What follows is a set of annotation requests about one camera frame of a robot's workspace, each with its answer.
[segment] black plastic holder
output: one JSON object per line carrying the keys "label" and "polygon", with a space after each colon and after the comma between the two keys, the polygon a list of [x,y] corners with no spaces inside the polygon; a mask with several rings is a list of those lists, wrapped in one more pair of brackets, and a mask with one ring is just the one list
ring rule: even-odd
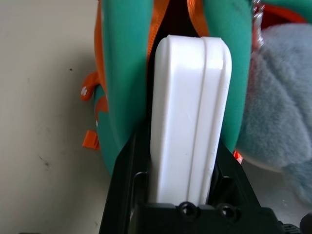
{"label": "black plastic holder", "polygon": [[[150,127],[141,124],[119,154],[100,234],[287,234],[262,208],[233,155],[220,143],[206,205],[148,203]],[[292,226],[291,234],[299,234]]]}

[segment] teal fabric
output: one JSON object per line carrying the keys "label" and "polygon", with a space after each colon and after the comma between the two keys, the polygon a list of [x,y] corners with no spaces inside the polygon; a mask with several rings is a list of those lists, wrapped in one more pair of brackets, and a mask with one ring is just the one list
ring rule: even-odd
{"label": "teal fabric", "polygon": [[243,118],[251,54],[252,15],[250,0],[203,0],[210,36],[220,37],[230,49],[232,76],[221,138],[233,151]]}
{"label": "teal fabric", "polygon": [[[94,91],[94,111],[98,100],[105,95],[102,86],[98,85]],[[100,142],[102,157],[110,175],[113,174],[116,158],[118,157],[122,147],[117,146],[113,137],[113,130],[110,124],[109,113],[98,113],[97,137]]]}
{"label": "teal fabric", "polygon": [[113,137],[122,148],[146,115],[146,58],[153,0],[104,0],[102,33]]}

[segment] floor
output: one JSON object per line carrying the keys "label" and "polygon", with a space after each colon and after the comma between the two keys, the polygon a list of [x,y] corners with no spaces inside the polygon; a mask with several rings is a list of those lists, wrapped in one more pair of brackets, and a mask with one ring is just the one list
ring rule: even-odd
{"label": "floor", "polygon": [[[96,0],[0,0],[0,232],[98,234],[110,177],[79,99],[95,70]],[[298,225],[309,209],[279,174],[246,162],[263,206]]]}

